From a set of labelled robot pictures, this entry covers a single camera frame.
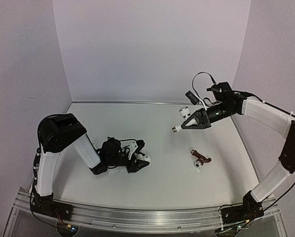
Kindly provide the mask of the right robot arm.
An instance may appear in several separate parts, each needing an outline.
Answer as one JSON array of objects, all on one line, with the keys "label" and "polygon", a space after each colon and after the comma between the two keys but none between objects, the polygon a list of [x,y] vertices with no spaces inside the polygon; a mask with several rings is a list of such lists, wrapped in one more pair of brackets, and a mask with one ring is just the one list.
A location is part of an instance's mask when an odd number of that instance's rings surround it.
[{"label": "right robot arm", "polygon": [[284,112],[251,93],[234,91],[227,82],[214,84],[207,91],[213,92],[216,104],[204,106],[193,114],[188,107],[180,108],[184,122],[172,130],[207,129],[216,121],[239,114],[259,121],[281,135],[285,143],[278,162],[249,193],[255,202],[262,202],[295,172],[295,115]]}]

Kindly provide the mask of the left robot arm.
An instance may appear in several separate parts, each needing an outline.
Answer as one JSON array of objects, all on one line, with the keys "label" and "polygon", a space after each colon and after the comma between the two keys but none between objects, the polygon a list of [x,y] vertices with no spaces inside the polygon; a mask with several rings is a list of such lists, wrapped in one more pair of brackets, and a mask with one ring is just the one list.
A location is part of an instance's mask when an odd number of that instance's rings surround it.
[{"label": "left robot arm", "polygon": [[57,160],[67,147],[74,147],[94,175],[118,167],[136,173],[151,162],[150,157],[141,151],[145,146],[143,140],[108,137],[100,148],[96,148],[86,128],[73,114],[45,117],[38,125],[37,138],[39,147],[33,165],[33,190],[40,196],[36,202],[37,207],[46,215],[51,215],[56,210],[55,202],[48,196],[53,194]]}]

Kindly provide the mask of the white faucet chrome knob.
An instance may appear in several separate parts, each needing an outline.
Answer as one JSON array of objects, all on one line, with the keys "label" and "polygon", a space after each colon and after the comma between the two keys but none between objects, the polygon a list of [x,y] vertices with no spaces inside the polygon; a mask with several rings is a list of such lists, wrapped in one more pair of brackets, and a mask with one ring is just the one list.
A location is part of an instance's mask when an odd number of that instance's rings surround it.
[{"label": "white faucet chrome knob", "polygon": [[[195,111],[191,112],[188,106],[183,106],[181,108],[179,108],[179,114],[180,116],[185,120],[191,115],[193,114]],[[183,130],[181,128],[181,125],[175,125],[174,127],[172,127],[172,132],[173,133],[178,133],[181,130]]]}]

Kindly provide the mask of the white elbow fitting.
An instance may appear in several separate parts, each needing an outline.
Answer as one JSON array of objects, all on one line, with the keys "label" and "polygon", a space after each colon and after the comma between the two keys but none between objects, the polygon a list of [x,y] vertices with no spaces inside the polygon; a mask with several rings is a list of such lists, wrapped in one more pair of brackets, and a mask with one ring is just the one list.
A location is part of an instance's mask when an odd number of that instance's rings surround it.
[{"label": "white elbow fitting", "polygon": [[141,160],[141,161],[146,161],[148,163],[151,163],[151,159],[148,155],[135,153],[135,157],[136,157],[136,160]]}]

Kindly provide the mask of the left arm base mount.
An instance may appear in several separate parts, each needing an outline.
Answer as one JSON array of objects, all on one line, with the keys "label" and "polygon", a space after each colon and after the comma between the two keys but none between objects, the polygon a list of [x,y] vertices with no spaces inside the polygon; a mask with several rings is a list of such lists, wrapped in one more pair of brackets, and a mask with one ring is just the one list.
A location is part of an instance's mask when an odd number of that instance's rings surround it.
[{"label": "left arm base mount", "polygon": [[53,197],[54,194],[48,196],[33,194],[31,210],[34,213],[58,218],[61,221],[69,221],[72,216],[73,206],[71,204],[55,201]]}]

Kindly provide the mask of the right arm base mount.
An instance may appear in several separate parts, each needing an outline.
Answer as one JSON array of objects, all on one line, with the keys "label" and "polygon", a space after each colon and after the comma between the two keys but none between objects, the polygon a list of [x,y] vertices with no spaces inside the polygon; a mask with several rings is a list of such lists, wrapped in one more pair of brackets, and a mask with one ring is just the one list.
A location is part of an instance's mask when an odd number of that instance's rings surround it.
[{"label": "right arm base mount", "polygon": [[264,210],[262,201],[256,201],[251,193],[248,192],[243,196],[241,205],[222,205],[219,209],[219,214],[222,216],[223,224],[232,224],[247,220],[252,221],[255,218],[262,217]]}]

